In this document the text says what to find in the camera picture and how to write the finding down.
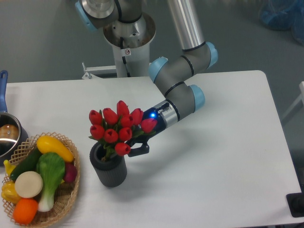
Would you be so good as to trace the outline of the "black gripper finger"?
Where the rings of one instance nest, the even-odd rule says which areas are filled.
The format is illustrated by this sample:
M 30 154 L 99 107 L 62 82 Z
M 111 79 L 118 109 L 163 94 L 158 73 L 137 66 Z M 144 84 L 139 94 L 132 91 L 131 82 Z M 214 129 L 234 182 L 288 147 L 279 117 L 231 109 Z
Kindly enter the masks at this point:
M 131 151 L 128 154 L 128 157 L 135 157 L 139 155 L 148 154 L 150 151 L 150 147 L 147 142 L 141 144 L 140 147 L 131 148 Z

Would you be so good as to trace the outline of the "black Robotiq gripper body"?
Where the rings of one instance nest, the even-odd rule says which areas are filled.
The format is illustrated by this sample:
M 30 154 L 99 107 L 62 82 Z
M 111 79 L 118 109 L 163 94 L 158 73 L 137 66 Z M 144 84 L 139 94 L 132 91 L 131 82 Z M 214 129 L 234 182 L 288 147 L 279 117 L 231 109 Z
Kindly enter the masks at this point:
M 128 141 L 128 145 L 146 143 L 165 129 L 165 121 L 158 111 L 157 108 L 152 107 L 145 112 L 141 111 L 141 114 L 135 116 L 139 117 L 139 119 L 131 127 L 132 138 Z

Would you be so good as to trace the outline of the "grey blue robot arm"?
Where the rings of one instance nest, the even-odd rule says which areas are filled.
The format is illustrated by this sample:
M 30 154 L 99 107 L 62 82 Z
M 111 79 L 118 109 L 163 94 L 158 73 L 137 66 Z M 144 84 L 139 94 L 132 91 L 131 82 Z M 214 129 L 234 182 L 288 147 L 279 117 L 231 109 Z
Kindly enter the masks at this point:
M 168 6 L 180 41 L 182 55 L 174 61 L 160 57 L 150 61 L 150 43 L 155 36 L 153 19 L 139 0 L 79 0 L 76 10 L 91 30 L 103 29 L 112 46 L 118 77 L 149 76 L 164 101 L 144 112 L 157 121 L 160 133 L 200 109 L 203 91 L 185 81 L 211 67 L 218 59 L 212 43 L 206 42 L 191 0 L 170 0 Z

